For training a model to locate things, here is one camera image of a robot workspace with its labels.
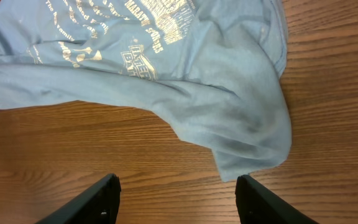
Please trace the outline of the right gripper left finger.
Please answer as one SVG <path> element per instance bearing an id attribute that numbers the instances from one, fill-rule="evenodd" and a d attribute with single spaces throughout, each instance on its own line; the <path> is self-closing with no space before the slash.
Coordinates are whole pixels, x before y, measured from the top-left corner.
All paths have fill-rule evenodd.
<path id="1" fill-rule="evenodd" d="M 120 198 L 119 177 L 108 174 L 37 224 L 115 224 Z"/>

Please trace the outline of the light blue t-shirt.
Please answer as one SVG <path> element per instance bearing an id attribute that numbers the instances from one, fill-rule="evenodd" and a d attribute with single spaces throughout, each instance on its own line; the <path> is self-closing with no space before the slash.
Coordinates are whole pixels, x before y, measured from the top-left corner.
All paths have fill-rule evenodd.
<path id="1" fill-rule="evenodd" d="M 209 148 L 229 181 L 289 155 L 287 40 L 279 0 L 5 0 L 0 110 L 149 110 Z"/>

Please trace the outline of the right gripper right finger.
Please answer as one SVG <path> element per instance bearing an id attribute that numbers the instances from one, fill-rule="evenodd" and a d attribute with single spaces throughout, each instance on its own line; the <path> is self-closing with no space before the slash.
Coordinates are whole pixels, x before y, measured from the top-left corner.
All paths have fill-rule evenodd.
<path id="1" fill-rule="evenodd" d="M 249 175 L 237 178 L 235 195 L 241 224 L 317 224 Z"/>

